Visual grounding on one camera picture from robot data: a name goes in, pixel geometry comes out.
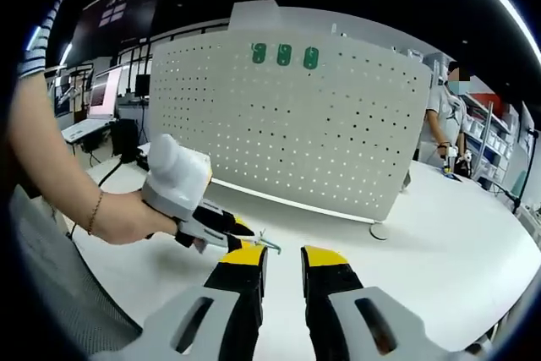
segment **round base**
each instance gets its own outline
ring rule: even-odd
[[[382,223],[374,223],[370,226],[370,235],[376,240],[385,241],[389,238],[389,229]]]

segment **pink screen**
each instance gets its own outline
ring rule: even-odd
[[[103,83],[105,78],[96,78],[96,84],[92,88],[92,95],[90,97],[89,116],[112,115],[114,113],[121,72],[122,68],[119,67],[109,71],[107,75],[103,75],[107,77],[105,84]]]

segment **white t-shirt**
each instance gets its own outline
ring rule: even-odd
[[[466,122],[466,103],[459,97],[452,95],[444,85],[435,86],[430,90],[426,110],[434,110],[438,113],[441,131],[445,134],[447,141],[451,145],[455,145]],[[438,142],[432,135],[429,122],[425,118],[418,142],[419,160],[439,166],[441,159],[434,153],[437,146]]]

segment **perforated white panel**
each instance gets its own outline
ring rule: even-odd
[[[258,43],[263,63],[253,62]],[[281,44],[292,47],[287,66]],[[319,51],[316,68],[304,67],[307,47]],[[429,78],[421,63],[343,37],[193,36],[156,48],[151,131],[208,153],[221,180],[384,220],[418,141]]]

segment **white curved desk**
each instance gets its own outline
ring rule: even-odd
[[[117,163],[89,170],[99,181]],[[138,189],[145,173],[122,166],[103,188]],[[205,195],[281,245],[270,251],[264,323],[255,359],[314,359],[304,324],[300,247],[341,252],[366,287],[378,286],[419,315],[430,339],[448,350],[482,336],[519,299],[541,264],[519,221],[471,181],[459,183],[412,162],[412,183],[388,219],[390,237],[375,240],[363,223],[281,205],[212,184]],[[224,252],[199,255],[170,236],[111,246],[80,229],[74,240],[111,296],[140,324],[184,288],[202,284]]]

